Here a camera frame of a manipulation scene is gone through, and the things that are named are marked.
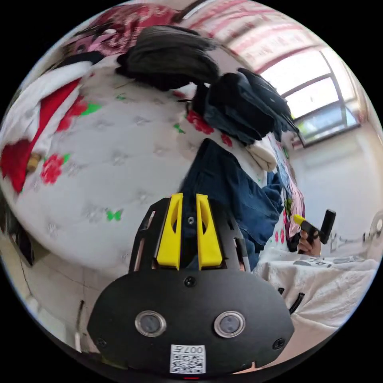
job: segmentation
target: qr code label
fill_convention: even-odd
[[[172,344],[170,372],[173,374],[205,374],[205,346]]]

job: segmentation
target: white bedsheet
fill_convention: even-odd
[[[147,209],[179,190],[206,137],[266,184],[266,172],[238,143],[230,148],[220,132],[197,131],[171,93],[132,83],[115,75],[114,67],[113,57],[100,62],[81,90],[87,102],[102,107],[54,134],[47,161],[54,166],[55,156],[66,160],[57,166],[56,181],[44,183],[43,162],[19,196],[7,179],[0,181],[16,218],[45,248],[97,270],[127,264]],[[275,229],[279,238],[281,228],[283,214]],[[285,242],[279,245],[286,249]]]

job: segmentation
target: hand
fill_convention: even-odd
[[[298,250],[302,250],[306,255],[312,255],[313,257],[320,256],[320,240],[316,238],[312,245],[307,241],[308,234],[305,231],[300,232],[300,240],[298,244]]]

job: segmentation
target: white wall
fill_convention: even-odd
[[[309,222],[320,227],[326,209],[332,209],[338,235],[352,239],[369,231],[374,215],[383,209],[383,144],[375,127],[368,122],[292,152],[291,163]],[[329,252],[329,245],[323,246],[322,254]]]

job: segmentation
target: red blanket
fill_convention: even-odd
[[[56,90],[54,93],[44,98],[40,103],[40,121],[37,133],[32,141],[26,139],[20,140],[15,144],[8,144],[4,147],[1,158],[0,167],[2,175],[8,177],[12,183],[13,188],[17,193],[22,191],[26,178],[26,168],[29,157],[32,153],[33,147],[44,131],[47,123],[60,107],[64,100],[74,91],[79,84],[80,79],[72,81],[71,83]],[[65,129],[68,116],[73,113],[73,107],[67,112],[65,117],[61,120],[58,130]]]

